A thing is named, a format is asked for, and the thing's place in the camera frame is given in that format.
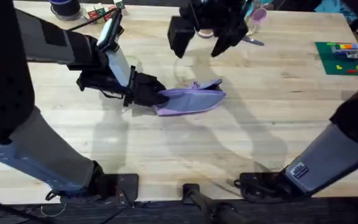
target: butcher block tabletop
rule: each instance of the butcher block tabletop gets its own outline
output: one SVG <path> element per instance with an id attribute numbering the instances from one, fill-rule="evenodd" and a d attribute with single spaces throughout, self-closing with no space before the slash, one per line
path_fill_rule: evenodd
<path id="1" fill-rule="evenodd" d="M 47 2 L 15 6 L 64 29 L 84 22 L 59 21 Z M 179 59 L 167 39 L 178 8 L 127 6 L 127 11 L 119 45 L 130 65 L 167 88 L 221 78 L 227 95 L 216 109 L 158 117 L 151 108 L 125 108 L 96 90 L 81 92 L 75 83 L 80 73 L 64 65 L 29 68 L 35 104 L 51 127 L 105 173 L 138 174 L 138 200 L 178 200 L 184 183 L 200 184 L 211 198 L 240 198 L 232 183 L 241 172 L 283 169 L 358 90 L 358 77 L 325 74 L 314 45 L 356 41 L 341 14 L 269 11 L 253 35 L 265 46 L 241 42 L 211 58 L 216 39 L 196 35 Z M 77 31 L 98 37 L 101 28 L 92 24 Z M 1 203 L 45 203 L 49 190 L 0 163 Z M 315 195 L 345 196 L 358 196 L 358 170 Z"/>

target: purple pouch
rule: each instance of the purple pouch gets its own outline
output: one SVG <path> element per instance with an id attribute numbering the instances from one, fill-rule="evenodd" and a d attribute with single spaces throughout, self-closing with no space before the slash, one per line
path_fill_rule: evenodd
<path id="1" fill-rule="evenodd" d="M 221 83 L 221 79 L 205 84 L 193 82 L 188 88 L 160 91 L 160 94 L 169 97 L 169 101 L 154 105 L 154 109 L 159 116 L 199 113 L 214 109 L 226 96 L 219 88 Z"/>

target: black foam padding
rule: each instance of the black foam padding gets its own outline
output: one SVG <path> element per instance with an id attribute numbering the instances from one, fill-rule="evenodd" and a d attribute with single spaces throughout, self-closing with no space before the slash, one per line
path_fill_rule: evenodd
<path id="1" fill-rule="evenodd" d="M 90 46 L 90 42 L 87 39 L 88 36 L 72 31 L 66 31 L 66 34 L 73 50 L 75 63 L 82 65 L 93 64 L 92 46 Z"/>
<path id="2" fill-rule="evenodd" d="M 46 43 L 57 46 L 67 46 L 64 30 L 43 19 L 39 21 L 41 22 Z"/>
<path id="3" fill-rule="evenodd" d="M 12 1 L 0 1 L 0 129 L 15 129 L 34 109 L 34 89 Z"/>
<path id="4" fill-rule="evenodd" d="M 194 26 L 189 21 L 178 16 L 172 17 L 168 30 L 168 40 L 176 56 L 183 57 L 194 34 Z"/>

